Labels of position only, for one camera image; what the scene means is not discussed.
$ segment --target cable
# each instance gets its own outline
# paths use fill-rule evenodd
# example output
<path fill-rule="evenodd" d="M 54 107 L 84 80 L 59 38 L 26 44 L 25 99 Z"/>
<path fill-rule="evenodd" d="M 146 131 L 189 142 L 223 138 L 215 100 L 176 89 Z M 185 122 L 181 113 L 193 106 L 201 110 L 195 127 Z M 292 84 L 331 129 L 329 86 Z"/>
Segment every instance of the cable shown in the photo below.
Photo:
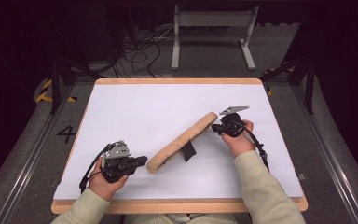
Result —
<path fill-rule="evenodd" d="M 134 58 L 135 58 L 137 55 L 144 55 L 145 58 L 144 58 L 143 60 L 141 60 L 141 61 L 136 62 L 136 61 L 134 60 Z M 140 71 L 145 70 L 145 69 L 143 68 L 143 69 L 139 69 L 139 70 L 136 70 L 136 71 L 135 71 L 134 63 L 142 63 L 142 62 L 145 62 L 146 60 L 147 60 L 147 54 L 145 54 L 144 52 L 138 52 L 138 53 L 135 53 L 134 55 L 132 55 L 132 58 L 131 58 L 132 72 L 136 74 L 136 73 L 138 73 L 138 72 L 140 72 Z"/>
<path fill-rule="evenodd" d="M 91 72 L 94 72 L 94 73 L 102 73 L 102 72 L 106 72 L 107 70 L 109 70 L 110 68 L 112 68 L 113 66 L 115 65 L 115 63 L 110 63 L 104 67 L 101 67 L 101 68 L 97 68 L 97 69 L 94 69 L 94 70 L 91 70 Z M 71 70 L 72 72 L 74 72 L 76 75 L 80 75 L 80 76 L 85 76 L 86 73 L 84 72 L 81 72 L 81 71 L 74 71 L 74 70 Z"/>
<path fill-rule="evenodd" d="M 104 154 L 104 152 L 108 151 L 111 149 L 111 146 L 114 146 L 115 144 L 123 144 L 123 143 L 120 143 L 120 142 L 115 142 L 113 144 L 108 144 L 106 145 L 106 147 L 100 152 L 98 153 L 98 155 L 95 157 L 94 161 L 91 163 L 91 165 L 89 166 L 89 169 L 87 169 L 86 173 L 84 174 L 82 180 L 80 181 L 80 184 L 79 184 L 79 187 L 80 187 L 80 192 L 83 193 L 83 191 L 86 189 L 86 185 L 87 185 L 87 182 L 89 181 L 89 179 L 91 178 L 88 177 L 89 175 L 89 172 L 91 171 L 92 167 L 94 166 L 95 162 L 97 162 L 98 159 L 100 159 L 101 155 Z"/>
<path fill-rule="evenodd" d="M 153 42 L 156 42 L 157 40 L 159 40 L 159 39 L 163 39 L 162 41 L 164 41 L 165 39 L 170 39 L 170 40 L 173 40 L 173 39 L 171 39 L 171 38 L 168 38 L 168 37 L 164 37 L 165 35 L 167 35 L 167 33 L 169 32 L 169 31 L 171 31 L 172 32 L 172 28 L 173 28 L 173 26 L 170 28 L 170 29 L 168 29 L 167 31 L 165 31 L 162 35 L 160 35 L 159 37 L 149 37 L 149 38 L 145 38 L 145 39 L 142 39 L 142 40 L 151 40 L 151 41 L 153 41 Z"/>
<path fill-rule="evenodd" d="M 269 163 L 267 162 L 267 152 L 263 149 L 263 144 L 260 144 L 257 140 L 257 138 L 255 137 L 255 135 L 245 127 L 245 125 L 235 121 L 235 120 L 230 120 L 229 122 L 234 123 L 236 125 L 240 125 L 252 138 L 252 140 L 255 143 L 255 147 L 257 147 L 259 155 L 261 157 L 261 159 L 263 160 L 263 163 L 267 166 L 267 169 L 269 170 Z"/>
<path fill-rule="evenodd" d="M 121 61 L 121 58 L 119 58 L 118 61 L 120 62 L 120 65 L 121 65 L 121 68 L 123 69 L 124 75 L 126 75 L 127 77 L 131 77 L 130 75 L 128 75 L 128 74 L 126 73 L 126 70 L 125 70 L 125 68 L 124 68 L 124 66 L 123 66 L 123 62 Z"/>
<path fill-rule="evenodd" d="M 93 176 L 95 176 L 95 175 L 97 175 L 97 174 L 100 174 L 100 173 L 101 173 L 101 171 L 99 171 L 99 172 L 97 172 L 97 173 L 95 173 L 95 174 L 90 175 L 90 176 L 89 176 L 89 179 L 91 179 Z"/>
<path fill-rule="evenodd" d="M 152 73 L 152 71 L 151 71 L 151 69 L 150 69 L 150 66 L 159 58 L 159 55 L 161 54 L 161 48 L 160 48 L 159 45 L 156 44 L 154 41 L 152 41 L 152 43 L 155 44 L 156 47 L 158 48 L 158 55 L 157 55 L 156 58 L 147 66 L 147 70 L 149 71 L 150 75 L 152 75 L 153 77 L 156 77 L 156 76 Z"/>

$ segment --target white board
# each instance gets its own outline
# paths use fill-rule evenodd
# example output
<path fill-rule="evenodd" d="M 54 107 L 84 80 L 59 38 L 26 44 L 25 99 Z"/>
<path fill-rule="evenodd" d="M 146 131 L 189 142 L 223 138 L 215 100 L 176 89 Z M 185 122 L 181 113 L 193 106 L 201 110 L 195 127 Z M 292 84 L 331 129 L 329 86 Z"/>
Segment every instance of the white board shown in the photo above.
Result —
<path fill-rule="evenodd" d="M 54 200 L 79 197 L 80 180 L 108 143 L 124 140 L 133 157 L 151 159 L 205 114 L 236 105 L 250 106 L 239 114 L 255 124 L 254 135 L 286 194 L 302 197 L 262 84 L 96 84 Z M 192 143 L 197 154 L 188 162 L 179 152 L 155 174 L 140 167 L 114 199 L 241 198 L 234 158 L 221 136 L 209 128 Z"/>

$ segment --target gray floor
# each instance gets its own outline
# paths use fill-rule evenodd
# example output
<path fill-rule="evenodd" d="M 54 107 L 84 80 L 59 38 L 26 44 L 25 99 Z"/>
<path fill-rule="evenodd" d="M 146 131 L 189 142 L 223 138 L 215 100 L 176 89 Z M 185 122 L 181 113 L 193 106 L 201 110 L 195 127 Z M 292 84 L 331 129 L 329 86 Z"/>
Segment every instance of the gray floor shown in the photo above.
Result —
<path fill-rule="evenodd" d="M 238 39 L 243 33 L 240 29 L 228 29 L 222 34 L 210 30 L 196 29 L 184 32 L 181 39 L 181 61 L 177 71 L 171 69 L 172 41 L 170 39 L 158 43 L 160 55 L 152 65 L 154 74 L 163 77 L 260 77 L 264 70 L 277 67 L 286 52 L 297 25 L 281 25 L 278 27 L 255 27 L 250 50 L 255 60 L 256 70 L 249 71 L 243 59 Z M 155 46 L 145 50 L 147 60 L 135 63 L 135 69 L 145 69 L 158 55 Z M 127 54 L 131 58 L 135 53 Z M 142 55 L 135 55 L 134 61 L 141 61 Z M 151 77 L 147 70 L 136 74 L 131 71 L 131 64 L 122 60 L 123 66 L 117 65 L 122 76 Z M 112 70 L 103 73 L 107 77 L 115 77 Z M 291 87 L 285 82 L 286 75 L 273 78 L 266 85 L 272 89 L 268 98 L 274 110 L 276 119 L 282 130 L 283 138 L 299 174 L 307 178 L 301 180 L 301 185 L 309 202 L 309 209 L 303 213 L 307 223 L 358 223 L 351 215 L 351 209 L 345 203 L 345 195 L 337 190 L 337 180 L 331 169 L 326 165 L 320 142 L 310 127 L 310 119 L 317 121 L 319 131 L 325 143 L 331 148 L 339 167 L 348 179 L 351 192 L 358 203 L 358 165 L 354 161 L 345 142 L 337 130 L 334 121 L 325 104 L 319 85 L 315 86 L 313 116 L 307 115 L 298 101 L 300 88 Z M 65 143 L 65 136 L 57 133 L 67 126 L 77 131 L 86 108 L 92 81 L 88 77 L 79 77 L 73 88 L 67 90 L 70 96 L 77 97 L 75 103 L 65 103 L 56 116 L 49 114 L 51 103 L 40 102 L 31 117 L 21 138 L 0 170 L 0 211 L 9 208 L 0 216 L 0 223 L 49 223 L 56 215 L 50 207 L 54 186 L 59 182 L 62 170 L 69 156 L 74 137 Z M 40 138 L 41 133 L 49 133 Z M 30 155 L 40 142 L 40 154 L 32 161 L 35 168 L 26 169 L 29 177 L 23 182 L 23 191 L 19 192 L 17 201 L 7 206 L 6 200 L 16 180 L 21 177 L 21 171 L 30 162 Z M 106 215 L 101 223 L 117 223 L 117 216 Z"/>

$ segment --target wrist-mounted device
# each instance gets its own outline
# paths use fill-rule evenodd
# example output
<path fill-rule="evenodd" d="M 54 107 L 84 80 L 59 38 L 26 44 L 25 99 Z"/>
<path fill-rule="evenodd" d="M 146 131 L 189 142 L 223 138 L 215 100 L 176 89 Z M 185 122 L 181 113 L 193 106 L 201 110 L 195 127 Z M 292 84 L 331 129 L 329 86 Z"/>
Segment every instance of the wrist-mounted device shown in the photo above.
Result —
<path fill-rule="evenodd" d="M 267 162 L 267 153 L 263 149 L 263 144 L 260 144 L 255 137 L 255 135 L 246 128 L 246 124 L 243 123 L 241 116 L 237 112 L 249 109 L 249 106 L 230 106 L 225 109 L 223 112 L 219 113 L 224 115 L 220 121 L 222 124 L 213 124 L 212 130 L 219 135 L 222 133 L 228 134 L 230 137 L 236 138 L 244 133 L 245 137 L 255 144 L 255 147 L 258 149 L 260 158 L 263 163 L 269 169 L 269 163 Z"/>
<path fill-rule="evenodd" d="M 81 192 L 84 191 L 87 182 L 91 178 L 91 176 L 88 177 L 90 170 L 94 166 L 95 162 L 101 157 L 101 155 L 103 156 L 103 162 L 100 167 L 100 173 L 109 183 L 117 182 L 124 175 L 133 175 L 136 171 L 136 168 L 144 166 L 147 162 L 146 156 L 137 158 L 130 157 L 130 150 L 124 141 L 108 144 L 94 159 L 86 174 L 83 176 L 79 184 Z"/>

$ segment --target beige sleeve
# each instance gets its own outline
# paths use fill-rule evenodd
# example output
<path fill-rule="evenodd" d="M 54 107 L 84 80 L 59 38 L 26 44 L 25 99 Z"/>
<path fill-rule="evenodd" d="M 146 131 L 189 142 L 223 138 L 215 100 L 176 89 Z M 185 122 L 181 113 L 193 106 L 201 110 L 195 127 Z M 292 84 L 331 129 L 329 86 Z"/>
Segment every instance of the beige sleeve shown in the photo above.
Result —
<path fill-rule="evenodd" d="M 242 185 L 242 198 L 254 224 L 305 223 L 296 204 L 269 173 L 255 151 L 234 159 Z"/>
<path fill-rule="evenodd" d="M 71 209 L 57 216 L 52 223 L 99 223 L 109 204 L 110 202 L 98 196 L 91 189 L 86 189 Z"/>

